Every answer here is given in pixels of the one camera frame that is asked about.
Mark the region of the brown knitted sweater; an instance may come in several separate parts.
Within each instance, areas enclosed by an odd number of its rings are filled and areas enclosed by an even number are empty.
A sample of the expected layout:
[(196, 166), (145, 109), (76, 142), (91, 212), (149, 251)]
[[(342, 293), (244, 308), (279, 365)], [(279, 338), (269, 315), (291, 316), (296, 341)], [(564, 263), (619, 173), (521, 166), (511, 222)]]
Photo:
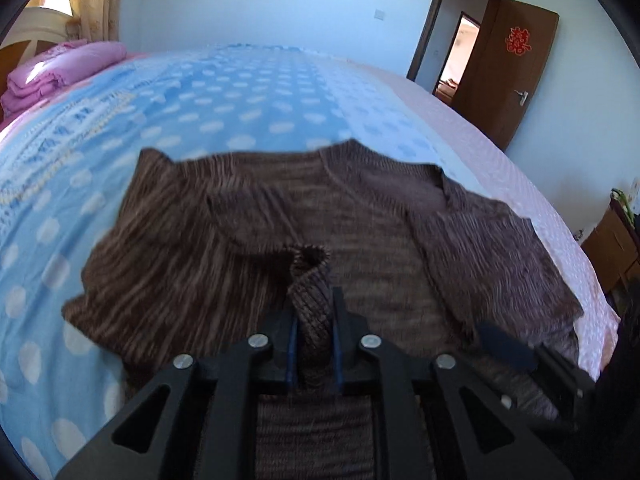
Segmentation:
[(329, 389), (333, 287), (382, 338), (422, 358), (466, 353), (534, 414), (554, 411), (480, 355), (476, 324), (578, 357), (582, 307), (532, 222), (356, 141), (185, 162), (143, 150), (81, 283), (63, 318), (122, 359), (133, 389), (178, 354), (216, 356), (269, 312), (296, 311), (297, 388), (258, 406), (261, 479), (372, 477), (370, 404)]

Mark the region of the brown wooden cabinet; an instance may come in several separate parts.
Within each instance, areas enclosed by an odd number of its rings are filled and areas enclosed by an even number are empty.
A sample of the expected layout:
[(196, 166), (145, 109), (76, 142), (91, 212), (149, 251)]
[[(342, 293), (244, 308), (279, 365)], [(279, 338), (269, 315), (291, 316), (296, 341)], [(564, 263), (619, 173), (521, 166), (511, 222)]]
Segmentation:
[(628, 287), (639, 278), (639, 237), (617, 200), (610, 199), (602, 219), (580, 244), (604, 292)]

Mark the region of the green item on cabinet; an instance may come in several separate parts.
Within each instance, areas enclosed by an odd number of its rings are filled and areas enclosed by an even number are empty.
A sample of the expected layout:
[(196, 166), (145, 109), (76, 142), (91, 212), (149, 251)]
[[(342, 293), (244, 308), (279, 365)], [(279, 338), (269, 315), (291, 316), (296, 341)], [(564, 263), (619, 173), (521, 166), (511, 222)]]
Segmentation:
[(620, 205), (620, 209), (623, 211), (625, 217), (629, 220), (629, 222), (634, 223), (634, 212), (629, 205), (627, 195), (619, 188), (612, 188), (611, 198)]

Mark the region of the blue pink dotted bedsheet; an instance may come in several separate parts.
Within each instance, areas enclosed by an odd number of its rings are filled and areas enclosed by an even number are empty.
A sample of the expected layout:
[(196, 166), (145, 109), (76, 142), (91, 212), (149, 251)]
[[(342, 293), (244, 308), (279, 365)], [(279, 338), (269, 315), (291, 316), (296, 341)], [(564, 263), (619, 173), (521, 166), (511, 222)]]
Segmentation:
[(62, 318), (113, 225), (139, 153), (306, 152), (356, 139), (432, 162), (532, 220), (582, 304), (579, 364), (605, 367), (617, 315), (567, 225), (467, 120), (401, 76), (285, 47), (130, 58), (1, 129), (1, 427), (31, 476), (51, 479), (122, 405), (122, 367)]

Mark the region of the brown wooden door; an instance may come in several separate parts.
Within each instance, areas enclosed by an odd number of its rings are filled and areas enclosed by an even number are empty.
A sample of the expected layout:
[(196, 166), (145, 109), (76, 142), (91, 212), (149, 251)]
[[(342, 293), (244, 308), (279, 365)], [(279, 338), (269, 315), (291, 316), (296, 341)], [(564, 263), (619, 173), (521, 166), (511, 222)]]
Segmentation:
[[(559, 14), (515, 0), (489, 0), (468, 64), (451, 107), (495, 146), (505, 150), (515, 136), (528, 102), (544, 73)], [(523, 56), (506, 50), (511, 27), (527, 28), (533, 49)], [(518, 91), (528, 91), (524, 106)]]

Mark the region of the red double happiness decoration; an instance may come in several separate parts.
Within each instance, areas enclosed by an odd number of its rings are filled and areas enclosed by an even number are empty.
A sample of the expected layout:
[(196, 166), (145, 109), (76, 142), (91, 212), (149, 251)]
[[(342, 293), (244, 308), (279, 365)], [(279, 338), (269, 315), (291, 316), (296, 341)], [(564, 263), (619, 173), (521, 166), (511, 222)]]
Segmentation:
[(508, 36), (504, 42), (506, 43), (506, 50), (516, 56), (523, 56), (530, 52), (533, 47), (529, 43), (530, 32), (527, 28), (511, 27)]

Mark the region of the pink folded quilt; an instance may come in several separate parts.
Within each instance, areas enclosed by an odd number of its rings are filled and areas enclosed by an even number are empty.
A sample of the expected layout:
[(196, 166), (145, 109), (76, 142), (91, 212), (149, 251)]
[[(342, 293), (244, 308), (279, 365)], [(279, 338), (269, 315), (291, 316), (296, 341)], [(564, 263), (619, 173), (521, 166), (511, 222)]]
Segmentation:
[(127, 49), (118, 41), (63, 42), (17, 66), (6, 76), (1, 95), (4, 119), (28, 110), (42, 99), (122, 62)]

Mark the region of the wooden headboard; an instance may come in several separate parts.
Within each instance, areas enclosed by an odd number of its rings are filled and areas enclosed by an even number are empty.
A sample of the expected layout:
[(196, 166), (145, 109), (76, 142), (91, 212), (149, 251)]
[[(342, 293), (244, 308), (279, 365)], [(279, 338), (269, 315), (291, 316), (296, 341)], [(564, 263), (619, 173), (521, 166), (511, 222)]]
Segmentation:
[(32, 6), (25, 8), (1, 44), (1, 89), (6, 92), (9, 73), (48, 49), (79, 38), (79, 21), (63, 12)]

